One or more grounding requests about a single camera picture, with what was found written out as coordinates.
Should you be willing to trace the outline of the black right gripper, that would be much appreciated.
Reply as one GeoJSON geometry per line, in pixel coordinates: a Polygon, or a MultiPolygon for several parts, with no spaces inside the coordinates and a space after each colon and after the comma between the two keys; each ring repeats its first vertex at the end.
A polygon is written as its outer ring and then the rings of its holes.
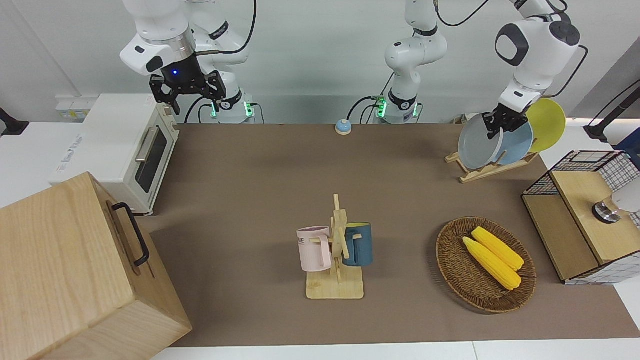
{"type": "Polygon", "coordinates": [[[158,104],[168,105],[179,116],[181,108],[178,95],[204,96],[210,100],[213,110],[219,113],[227,96],[227,89],[219,71],[204,75],[196,54],[161,68],[161,75],[150,76],[151,93],[158,104]]]}

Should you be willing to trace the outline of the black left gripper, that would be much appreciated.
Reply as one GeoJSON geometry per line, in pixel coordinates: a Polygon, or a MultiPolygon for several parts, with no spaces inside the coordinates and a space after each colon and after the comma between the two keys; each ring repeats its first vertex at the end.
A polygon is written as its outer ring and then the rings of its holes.
{"type": "Polygon", "coordinates": [[[503,130],[506,136],[518,130],[528,122],[526,112],[518,112],[510,109],[506,105],[498,104],[493,110],[493,116],[484,116],[484,125],[487,130],[487,139],[492,140],[503,130]]]}

